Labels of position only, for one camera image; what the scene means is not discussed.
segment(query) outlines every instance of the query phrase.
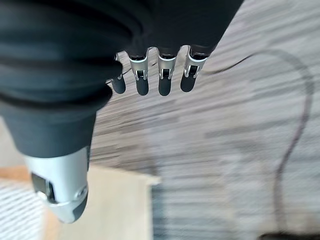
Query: beige surface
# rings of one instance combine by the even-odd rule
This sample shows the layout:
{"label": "beige surface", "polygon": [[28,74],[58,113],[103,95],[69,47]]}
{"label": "beige surface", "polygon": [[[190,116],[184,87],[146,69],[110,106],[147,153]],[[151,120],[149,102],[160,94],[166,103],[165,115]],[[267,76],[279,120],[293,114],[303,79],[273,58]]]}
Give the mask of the beige surface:
{"label": "beige surface", "polygon": [[[25,167],[0,168],[0,179],[28,182]],[[46,212],[44,240],[150,240],[150,185],[159,179],[139,173],[91,166],[89,197],[82,217],[62,224]]]}

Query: black rubber fingertip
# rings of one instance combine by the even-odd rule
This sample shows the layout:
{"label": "black rubber fingertip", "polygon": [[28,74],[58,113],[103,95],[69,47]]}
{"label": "black rubber fingertip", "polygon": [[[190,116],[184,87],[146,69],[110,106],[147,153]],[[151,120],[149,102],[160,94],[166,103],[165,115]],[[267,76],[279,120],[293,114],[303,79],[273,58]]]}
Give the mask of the black rubber fingertip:
{"label": "black rubber fingertip", "polygon": [[180,88],[184,92],[190,92],[195,86],[196,79],[193,76],[186,77],[184,74],[181,79]]}
{"label": "black rubber fingertip", "polygon": [[112,87],[117,94],[123,94],[126,91],[126,83],[124,77],[121,79],[115,78],[111,81]]}
{"label": "black rubber fingertip", "polygon": [[167,96],[171,90],[171,79],[167,77],[163,77],[163,79],[159,78],[159,93],[161,96]]}
{"label": "black rubber fingertip", "polygon": [[139,81],[135,81],[136,83],[136,90],[141,96],[147,95],[149,92],[149,84],[148,84],[148,79],[144,80],[143,77],[139,78]]}

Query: cord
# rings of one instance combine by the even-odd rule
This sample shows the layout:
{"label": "cord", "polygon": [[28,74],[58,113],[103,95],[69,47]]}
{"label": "cord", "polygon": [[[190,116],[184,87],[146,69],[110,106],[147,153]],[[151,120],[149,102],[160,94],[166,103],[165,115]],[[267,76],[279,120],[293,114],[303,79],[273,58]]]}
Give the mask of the cord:
{"label": "cord", "polygon": [[244,62],[245,60],[257,56],[257,55],[271,55],[282,59],[283,61],[290,64],[297,72],[300,73],[301,78],[304,80],[304,87],[305,87],[305,99],[303,104],[303,111],[299,120],[299,125],[294,133],[292,140],[288,148],[285,150],[283,157],[275,171],[275,178],[274,178],[274,185],[273,185],[273,208],[275,214],[275,221],[277,224],[277,228],[279,232],[284,232],[287,230],[287,219],[284,213],[284,200],[283,200],[283,174],[286,168],[286,165],[292,155],[295,147],[297,146],[299,140],[301,139],[302,134],[306,128],[308,120],[311,115],[311,109],[313,104],[313,94],[314,94],[314,76],[309,71],[309,68],[296,56],[285,52],[283,50],[275,50],[275,49],[267,49],[252,53],[245,58],[241,59],[240,61],[236,62],[235,64],[221,68],[214,71],[202,71],[202,74],[205,75],[214,75],[218,73],[225,72],[233,67],[237,66],[238,64]]}

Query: gray carpet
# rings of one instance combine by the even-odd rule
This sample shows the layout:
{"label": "gray carpet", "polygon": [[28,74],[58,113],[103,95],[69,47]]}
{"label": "gray carpet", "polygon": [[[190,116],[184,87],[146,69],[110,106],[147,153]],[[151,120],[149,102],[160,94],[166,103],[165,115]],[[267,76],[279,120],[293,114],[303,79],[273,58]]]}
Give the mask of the gray carpet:
{"label": "gray carpet", "polygon": [[[286,166],[283,196],[288,230],[319,231],[320,1],[246,0],[203,70],[262,49],[289,52],[313,74],[311,116]],[[99,112],[92,162],[162,177],[153,189],[156,240],[253,240],[276,230],[275,170],[303,111],[301,76],[261,55],[214,76],[200,74],[185,93],[185,53],[186,47],[167,97],[158,93],[155,49],[147,96],[138,95],[131,71],[124,76],[126,92]],[[120,56],[129,69],[128,57]]]}

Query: metal component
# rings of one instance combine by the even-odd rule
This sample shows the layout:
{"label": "metal component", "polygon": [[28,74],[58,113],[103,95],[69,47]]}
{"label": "metal component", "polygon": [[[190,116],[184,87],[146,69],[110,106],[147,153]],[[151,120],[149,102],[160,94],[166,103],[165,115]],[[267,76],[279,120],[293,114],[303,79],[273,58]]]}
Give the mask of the metal component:
{"label": "metal component", "polygon": [[143,80],[148,79],[148,51],[146,52],[146,57],[142,60],[134,60],[129,56],[131,69],[136,81],[143,77]]}
{"label": "metal component", "polygon": [[84,210],[84,201],[87,201],[87,151],[88,148],[84,147],[59,157],[25,156],[36,194],[64,223],[76,221]]}
{"label": "metal component", "polygon": [[196,69],[192,72],[193,78],[195,79],[198,76],[200,70],[203,68],[208,57],[197,60],[197,59],[194,59],[193,57],[191,57],[190,52],[191,52],[191,47],[189,47],[188,53],[187,53],[186,59],[185,59],[184,76],[186,78],[188,78],[189,74],[190,74],[190,70],[191,69],[193,70],[194,67],[196,67]]}
{"label": "metal component", "polygon": [[[120,62],[120,57],[119,57],[119,54],[116,53],[115,56],[114,56],[114,60]],[[122,78],[122,73],[117,77],[119,80]]]}
{"label": "metal component", "polygon": [[173,58],[162,58],[159,53],[158,53],[158,69],[159,69],[159,77],[160,79],[164,79],[164,70],[169,70],[168,73],[168,79],[170,80],[172,78],[172,74],[175,70],[175,65],[176,65],[176,59],[177,57],[173,57]]}

